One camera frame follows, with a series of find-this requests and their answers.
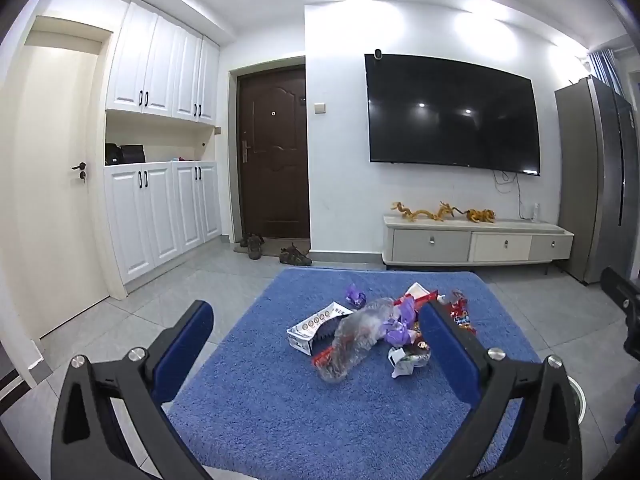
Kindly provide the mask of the red silver candy wrapper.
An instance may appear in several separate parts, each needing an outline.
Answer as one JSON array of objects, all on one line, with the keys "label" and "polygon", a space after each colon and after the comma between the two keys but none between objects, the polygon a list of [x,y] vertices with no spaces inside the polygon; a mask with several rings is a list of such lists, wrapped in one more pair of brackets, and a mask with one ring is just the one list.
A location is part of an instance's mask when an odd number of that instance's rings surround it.
[{"label": "red silver candy wrapper", "polygon": [[442,304],[446,308],[449,317],[460,327],[472,334],[476,334],[476,329],[472,325],[469,311],[468,298],[466,298],[460,290],[453,290],[449,295],[445,296]]}]

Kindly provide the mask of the white paper wrapper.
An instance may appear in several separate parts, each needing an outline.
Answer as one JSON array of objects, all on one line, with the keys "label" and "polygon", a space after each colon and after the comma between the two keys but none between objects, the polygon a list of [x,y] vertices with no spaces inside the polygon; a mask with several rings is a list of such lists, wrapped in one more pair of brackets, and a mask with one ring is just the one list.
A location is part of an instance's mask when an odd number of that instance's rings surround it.
[{"label": "white paper wrapper", "polygon": [[424,341],[402,348],[391,348],[387,359],[393,369],[393,378],[410,376],[417,368],[427,366],[431,359],[431,348]]}]

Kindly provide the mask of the red white snack bag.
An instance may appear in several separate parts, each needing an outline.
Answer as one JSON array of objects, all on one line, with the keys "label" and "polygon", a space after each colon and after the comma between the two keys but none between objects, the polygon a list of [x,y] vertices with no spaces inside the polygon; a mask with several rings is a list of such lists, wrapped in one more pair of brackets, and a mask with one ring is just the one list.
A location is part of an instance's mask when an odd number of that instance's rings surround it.
[{"label": "red white snack bag", "polygon": [[424,304],[437,300],[439,292],[437,289],[428,290],[418,282],[414,282],[405,292],[404,296],[397,298],[394,305],[400,307],[408,304],[413,307],[414,312],[419,312]]}]

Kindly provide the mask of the clear plastic bag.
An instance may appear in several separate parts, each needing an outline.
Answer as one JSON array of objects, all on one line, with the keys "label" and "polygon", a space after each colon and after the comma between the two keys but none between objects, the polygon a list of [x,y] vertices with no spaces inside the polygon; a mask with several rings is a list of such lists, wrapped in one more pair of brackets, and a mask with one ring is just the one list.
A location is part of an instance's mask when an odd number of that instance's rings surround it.
[{"label": "clear plastic bag", "polygon": [[384,337],[384,323],[397,316],[394,301],[392,298],[374,300],[341,320],[329,347],[312,359],[325,382],[345,379]]}]

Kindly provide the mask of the small purple wrapper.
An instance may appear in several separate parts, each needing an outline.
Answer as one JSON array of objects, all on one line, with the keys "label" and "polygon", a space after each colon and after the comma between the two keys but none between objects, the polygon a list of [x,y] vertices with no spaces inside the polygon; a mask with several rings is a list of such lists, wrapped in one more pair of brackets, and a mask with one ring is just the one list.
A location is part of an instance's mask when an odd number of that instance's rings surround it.
[{"label": "small purple wrapper", "polygon": [[347,287],[345,292],[345,300],[349,307],[359,310],[366,305],[367,296],[355,284],[351,284]]}]

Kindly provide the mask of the white printed carton box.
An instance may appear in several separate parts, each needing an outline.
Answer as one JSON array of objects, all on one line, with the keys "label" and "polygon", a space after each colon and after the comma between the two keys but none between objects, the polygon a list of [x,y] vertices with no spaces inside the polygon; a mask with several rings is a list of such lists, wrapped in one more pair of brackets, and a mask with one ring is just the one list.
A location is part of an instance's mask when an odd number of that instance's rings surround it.
[{"label": "white printed carton box", "polygon": [[354,313],[333,301],[316,313],[286,330],[288,344],[305,356],[314,354],[314,344],[323,338],[332,336],[343,318]]}]

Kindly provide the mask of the grey steel refrigerator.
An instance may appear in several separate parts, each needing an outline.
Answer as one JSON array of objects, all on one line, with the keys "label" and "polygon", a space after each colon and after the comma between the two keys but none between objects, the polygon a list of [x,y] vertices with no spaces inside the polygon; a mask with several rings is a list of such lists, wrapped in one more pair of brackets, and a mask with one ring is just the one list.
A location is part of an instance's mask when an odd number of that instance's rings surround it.
[{"label": "grey steel refrigerator", "polygon": [[629,276],[639,231],[634,110],[596,77],[555,92],[562,184],[559,225],[574,234],[564,270],[586,285],[606,268]]}]

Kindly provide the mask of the blue fuzzy rug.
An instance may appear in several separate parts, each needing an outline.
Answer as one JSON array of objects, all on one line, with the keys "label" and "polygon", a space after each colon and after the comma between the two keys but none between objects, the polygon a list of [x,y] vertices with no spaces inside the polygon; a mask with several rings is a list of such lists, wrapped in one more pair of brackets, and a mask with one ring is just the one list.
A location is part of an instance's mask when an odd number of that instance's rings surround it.
[{"label": "blue fuzzy rug", "polygon": [[236,322],[168,416],[203,465],[257,479],[417,479],[469,414],[431,338],[408,375],[390,350],[408,333],[414,285],[466,303],[464,330],[512,359],[536,352],[470,272],[293,269]]}]

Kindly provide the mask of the golden dragon figurine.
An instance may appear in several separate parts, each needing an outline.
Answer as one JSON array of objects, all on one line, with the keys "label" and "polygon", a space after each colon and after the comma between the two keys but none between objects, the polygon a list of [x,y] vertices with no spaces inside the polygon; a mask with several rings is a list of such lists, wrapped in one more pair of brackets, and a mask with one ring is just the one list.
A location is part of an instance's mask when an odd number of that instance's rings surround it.
[{"label": "golden dragon figurine", "polygon": [[438,211],[431,212],[427,209],[412,210],[401,202],[393,202],[392,209],[400,213],[401,217],[408,221],[416,221],[417,218],[423,216],[430,220],[444,221],[446,218],[454,218],[456,212],[463,214],[463,211],[456,207],[450,206],[448,203],[440,203]]}]

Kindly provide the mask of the white tv console cabinet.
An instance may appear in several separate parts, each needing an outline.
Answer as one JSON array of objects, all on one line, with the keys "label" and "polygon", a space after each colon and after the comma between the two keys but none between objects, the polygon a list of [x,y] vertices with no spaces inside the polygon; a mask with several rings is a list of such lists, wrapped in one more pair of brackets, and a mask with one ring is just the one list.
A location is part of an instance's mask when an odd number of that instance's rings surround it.
[{"label": "white tv console cabinet", "polygon": [[386,266],[520,266],[570,258],[574,234],[544,222],[384,218]]}]

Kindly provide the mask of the blue window curtain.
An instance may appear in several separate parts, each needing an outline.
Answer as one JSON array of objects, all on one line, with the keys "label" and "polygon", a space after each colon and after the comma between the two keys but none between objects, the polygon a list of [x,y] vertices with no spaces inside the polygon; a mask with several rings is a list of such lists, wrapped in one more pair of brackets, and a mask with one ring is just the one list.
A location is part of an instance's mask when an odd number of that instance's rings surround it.
[{"label": "blue window curtain", "polygon": [[624,89],[615,66],[614,51],[611,48],[595,50],[588,54],[588,58],[593,75],[607,84],[617,94],[623,96]]}]

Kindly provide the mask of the white lower cabinets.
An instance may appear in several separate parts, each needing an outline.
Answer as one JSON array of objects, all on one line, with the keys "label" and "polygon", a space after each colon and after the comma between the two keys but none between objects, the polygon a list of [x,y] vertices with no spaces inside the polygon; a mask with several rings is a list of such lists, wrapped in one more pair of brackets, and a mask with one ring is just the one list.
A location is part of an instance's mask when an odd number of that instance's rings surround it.
[{"label": "white lower cabinets", "polygon": [[212,160],[108,166],[104,188],[124,284],[221,236],[217,164]]}]

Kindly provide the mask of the black device on counter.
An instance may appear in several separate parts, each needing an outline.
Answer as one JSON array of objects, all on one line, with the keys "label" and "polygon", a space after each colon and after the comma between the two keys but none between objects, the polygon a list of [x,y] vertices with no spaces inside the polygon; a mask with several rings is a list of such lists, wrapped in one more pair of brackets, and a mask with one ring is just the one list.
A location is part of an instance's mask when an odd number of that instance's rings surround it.
[{"label": "black device on counter", "polygon": [[118,145],[105,144],[105,165],[140,164],[145,162],[144,148],[142,145]]}]

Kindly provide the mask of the wall mounted black television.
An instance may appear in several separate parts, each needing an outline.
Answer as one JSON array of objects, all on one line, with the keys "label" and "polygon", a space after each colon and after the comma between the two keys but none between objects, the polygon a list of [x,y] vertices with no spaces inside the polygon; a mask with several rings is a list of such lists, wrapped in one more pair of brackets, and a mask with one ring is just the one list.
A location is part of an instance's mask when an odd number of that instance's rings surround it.
[{"label": "wall mounted black television", "polygon": [[540,174],[533,83],[446,58],[364,57],[371,162]]}]

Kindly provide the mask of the white upper wall cabinets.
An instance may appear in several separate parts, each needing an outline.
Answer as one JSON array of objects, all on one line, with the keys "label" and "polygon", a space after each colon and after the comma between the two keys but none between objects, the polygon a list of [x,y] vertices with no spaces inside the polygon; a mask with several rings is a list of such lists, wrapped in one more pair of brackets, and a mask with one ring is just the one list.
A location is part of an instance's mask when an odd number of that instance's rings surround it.
[{"label": "white upper wall cabinets", "polygon": [[141,0],[120,28],[105,108],[213,125],[220,47]]}]

